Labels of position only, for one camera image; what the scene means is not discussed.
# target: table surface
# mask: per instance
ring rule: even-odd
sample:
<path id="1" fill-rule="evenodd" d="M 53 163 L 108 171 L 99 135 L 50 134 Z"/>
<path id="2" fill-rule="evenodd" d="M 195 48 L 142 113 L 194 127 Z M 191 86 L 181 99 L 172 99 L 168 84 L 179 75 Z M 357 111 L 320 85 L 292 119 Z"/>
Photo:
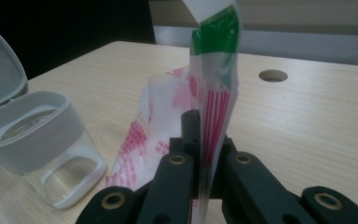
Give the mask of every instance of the table surface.
<path id="1" fill-rule="evenodd" d="M 188 49 L 115 42 L 30 80 L 30 91 L 68 95 L 108 166 L 135 116 L 147 78 L 188 64 Z M 259 78 L 280 70 L 288 79 Z M 240 94 L 227 135 L 255 154 L 295 194 L 325 186 L 358 203 L 358 66 L 241 54 Z M 75 223 L 79 203 L 56 210 L 0 165 L 0 223 Z M 212 201 L 207 223 L 225 223 Z"/>

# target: brass screw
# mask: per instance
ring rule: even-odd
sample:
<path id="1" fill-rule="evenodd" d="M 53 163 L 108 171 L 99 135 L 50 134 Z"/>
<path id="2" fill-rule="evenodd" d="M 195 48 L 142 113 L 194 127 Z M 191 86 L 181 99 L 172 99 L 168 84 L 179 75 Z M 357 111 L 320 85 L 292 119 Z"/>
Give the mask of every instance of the brass screw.
<path id="1" fill-rule="evenodd" d="M 117 209 L 126 202 L 126 195 L 122 192 L 113 192 L 106 194 L 101 202 L 102 206 L 106 210 Z"/>
<path id="2" fill-rule="evenodd" d="M 248 163 L 252 162 L 252 159 L 249 156 L 238 155 L 235 157 L 235 161 L 242 163 L 242 164 L 248 164 Z"/>
<path id="3" fill-rule="evenodd" d="M 186 162 L 186 158 L 180 155 L 174 155 L 170 157 L 170 163 L 180 165 Z"/>
<path id="4" fill-rule="evenodd" d="M 338 198 L 326 192 L 315 193 L 313 198 L 318 204 L 328 209 L 340 210 L 342 208 L 342 202 Z"/>

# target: plastic container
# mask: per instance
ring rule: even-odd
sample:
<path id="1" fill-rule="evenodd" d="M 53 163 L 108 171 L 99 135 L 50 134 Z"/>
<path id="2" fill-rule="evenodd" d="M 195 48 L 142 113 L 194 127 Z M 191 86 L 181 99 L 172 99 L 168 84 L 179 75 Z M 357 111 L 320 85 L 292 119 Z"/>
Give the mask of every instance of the plastic container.
<path id="1" fill-rule="evenodd" d="M 0 163 L 52 206 L 77 202 L 105 164 L 65 95 L 28 90 L 21 63 L 0 36 Z"/>

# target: plastic bag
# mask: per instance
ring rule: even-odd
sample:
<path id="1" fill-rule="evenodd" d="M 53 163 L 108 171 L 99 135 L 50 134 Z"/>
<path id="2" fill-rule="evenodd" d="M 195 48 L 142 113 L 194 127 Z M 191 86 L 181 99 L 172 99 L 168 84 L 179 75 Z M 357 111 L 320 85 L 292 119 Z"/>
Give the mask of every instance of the plastic bag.
<path id="1" fill-rule="evenodd" d="M 137 190 L 153 179 L 170 137 L 181 135 L 181 115 L 191 108 L 187 67 L 148 79 L 138 114 L 121 145 L 107 187 Z"/>
<path id="2" fill-rule="evenodd" d="M 238 96 L 241 23 L 233 1 L 185 3 L 200 24 L 192 35 L 189 80 L 192 106 L 200 112 L 201 126 L 199 213 L 193 212 L 193 223 L 204 223 L 221 146 Z"/>

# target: screw hole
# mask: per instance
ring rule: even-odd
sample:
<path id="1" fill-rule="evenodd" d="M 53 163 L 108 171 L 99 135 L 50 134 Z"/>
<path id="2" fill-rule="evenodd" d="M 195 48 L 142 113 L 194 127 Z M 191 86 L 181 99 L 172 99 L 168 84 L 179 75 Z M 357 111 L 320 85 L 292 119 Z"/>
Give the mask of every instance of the screw hole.
<path id="1" fill-rule="evenodd" d="M 258 74 L 258 76 L 267 82 L 282 82 L 288 78 L 286 73 L 279 70 L 266 70 Z"/>
<path id="2" fill-rule="evenodd" d="M 102 206 L 106 210 L 117 209 L 126 202 L 126 196 L 122 192 L 113 192 L 103 197 Z"/>
<path id="3" fill-rule="evenodd" d="M 154 218 L 153 224 L 170 224 L 171 219 L 167 215 L 158 215 Z"/>
<path id="4" fill-rule="evenodd" d="M 316 193 L 313 198 L 318 204 L 325 208 L 331 210 L 339 210 L 342 208 L 342 202 L 335 196 L 326 192 Z"/>
<path id="5" fill-rule="evenodd" d="M 238 155 L 235 157 L 235 160 L 242 164 L 248 164 L 252 162 L 252 159 L 245 155 Z"/>
<path id="6" fill-rule="evenodd" d="M 186 158 L 183 156 L 174 155 L 174 156 L 170 157 L 170 163 L 172 163 L 172 164 L 179 165 L 179 164 L 183 164 L 185 162 L 186 162 Z"/>
<path id="7" fill-rule="evenodd" d="M 301 221 L 297 217 L 289 214 L 283 215 L 282 220 L 286 224 L 301 224 Z"/>

